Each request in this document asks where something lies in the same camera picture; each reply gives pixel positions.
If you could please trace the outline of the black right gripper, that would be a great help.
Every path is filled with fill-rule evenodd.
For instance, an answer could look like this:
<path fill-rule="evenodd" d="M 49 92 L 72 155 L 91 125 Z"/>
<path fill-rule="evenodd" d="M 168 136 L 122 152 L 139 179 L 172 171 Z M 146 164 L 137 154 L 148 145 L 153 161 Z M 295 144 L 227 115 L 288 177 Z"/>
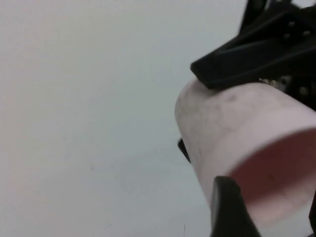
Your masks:
<path fill-rule="evenodd" d="M 316 8 L 269 6 L 191 64 L 207 88 L 259 82 L 316 109 Z"/>

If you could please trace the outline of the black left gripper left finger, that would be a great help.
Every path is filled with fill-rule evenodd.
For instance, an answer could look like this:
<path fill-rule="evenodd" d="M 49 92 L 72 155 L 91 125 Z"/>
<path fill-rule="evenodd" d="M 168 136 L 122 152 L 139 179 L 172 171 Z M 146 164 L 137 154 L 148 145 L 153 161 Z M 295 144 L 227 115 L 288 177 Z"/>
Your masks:
<path fill-rule="evenodd" d="M 239 185 L 226 176 L 214 178 L 211 199 L 211 236 L 260 236 L 246 209 Z"/>

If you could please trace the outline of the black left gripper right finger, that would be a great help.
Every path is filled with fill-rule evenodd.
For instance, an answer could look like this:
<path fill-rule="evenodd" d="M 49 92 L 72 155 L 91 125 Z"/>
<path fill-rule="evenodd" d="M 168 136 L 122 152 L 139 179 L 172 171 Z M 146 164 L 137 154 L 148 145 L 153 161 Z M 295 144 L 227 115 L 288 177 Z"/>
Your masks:
<path fill-rule="evenodd" d="M 316 192 L 314 194 L 312 205 L 309 212 L 309 221 L 310 221 L 310 226 L 312 228 L 313 233 L 310 234 L 308 237 L 315 237 L 316 236 Z"/>

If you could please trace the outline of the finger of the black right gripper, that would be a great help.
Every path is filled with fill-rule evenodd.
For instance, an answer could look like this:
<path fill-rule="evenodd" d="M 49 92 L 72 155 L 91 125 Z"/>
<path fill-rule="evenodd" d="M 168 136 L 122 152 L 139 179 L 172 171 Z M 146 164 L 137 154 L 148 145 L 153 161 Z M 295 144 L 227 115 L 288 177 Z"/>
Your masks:
<path fill-rule="evenodd" d="M 179 139 L 177 146 L 188 162 L 191 162 L 187 149 L 182 138 Z"/>

